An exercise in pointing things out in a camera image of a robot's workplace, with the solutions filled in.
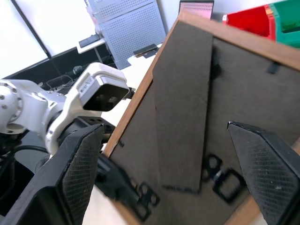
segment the laptop screen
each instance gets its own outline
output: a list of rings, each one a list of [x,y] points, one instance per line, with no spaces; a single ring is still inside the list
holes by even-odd
[[[214,1],[180,1],[179,11],[187,11],[210,19]]]

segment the green bin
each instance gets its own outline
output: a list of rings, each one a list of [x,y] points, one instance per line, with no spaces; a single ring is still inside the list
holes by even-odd
[[[276,41],[300,48],[300,0],[270,4],[276,23]]]

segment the brown wooden edge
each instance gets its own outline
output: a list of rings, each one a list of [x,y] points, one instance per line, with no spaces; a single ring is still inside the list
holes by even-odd
[[[214,35],[214,37],[219,38],[223,41],[226,41],[232,45],[239,46],[243,49],[246,49],[250,52],[259,54],[266,58],[269,58],[273,61],[279,62],[282,65],[291,67],[300,71],[300,51],[286,45],[278,45],[275,42],[262,38],[260,36],[238,30],[233,27],[225,26],[221,23],[214,21],[209,21],[207,19],[201,18],[196,15],[191,15],[189,13],[181,13],[177,20],[175,21],[173,27],[169,31],[165,42],[162,47],[159,49],[154,61],[152,62],[148,72],[143,78],[139,88],[136,91],[136,94],[129,103],[126,111],[124,112],[119,124],[117,125],[114,133],[112,134],[104,154],[110,156],[114,148],[118,144],[121,136],[123,135],[125,129],[130,123],[133,115],[135,114],[137,108],[139,107],[142,99],[147,93],[150,85],[152,84],[153,75],[152,70],[163,51],[167,40],[169,39],[172,31],[174,30],[175,25],[178,22],[187,23],[197,28],[200,28],[204,31],[207,31]],[[294,145],[294,150],[300,154],[300,144]],[[115,207],[119,210],[120,214],[130,225],[139,225],[140,223],[136,220],[130,211],[128,211],[122,204],[114,202]],[[225,225],[249,225],[257,218],[260,210],[254,201],[253,197],[249,196],[247,200],[231,215],[227,220]]]

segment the white device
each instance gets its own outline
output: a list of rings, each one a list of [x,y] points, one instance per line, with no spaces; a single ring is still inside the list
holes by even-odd
[[[130,91],[126,82],[121,71],[101,63],[90,64],[66,95],[27,80],[0,80],[0,133],[36,132],[53,156],[62,131],[78,116],[113,109]]]

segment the white desk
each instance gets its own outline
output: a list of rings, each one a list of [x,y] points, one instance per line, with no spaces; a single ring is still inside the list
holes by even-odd
[[[144,78],[149,66],[151,65],[155,56],[145,59],[139,58],[138,63],[134,63],[122,70],[127,78],[128,87],[138,88],[142,79]],[[103,119],[109,121],[113,125],[118,125],[123,113],[125,112],[130,100],[122,100],[109,112],[102,114]],[[115,209],[112,202],[103,195],[103,193],[94,186],[90,203],[85,212],[83,225],[127,225],[125,220]]]
[[[97,47],[99,45],[103,45],[104,43],[105,43],[105,39],[102,38],[102,39],[100,39],[100,40],[98,40],[98,41],[96,41],[96,42],[94,42],[92,44],[89,44],[89,45],[83,47],[83,48],[81,48],[80,45],[79,45],[79,42],[77,42],[76,47],[77,47],[78,54],[84,53],[84,52],[86,52],[86,51],[88,51],[88,50],[90,50],[90,49],[93,48],[95,50],[95,53],[96,53],[96,55],[98,57],[99,62],[102,63],[102,60],[101,60],[101,57],[100,57],[100,55],[98,53]]]

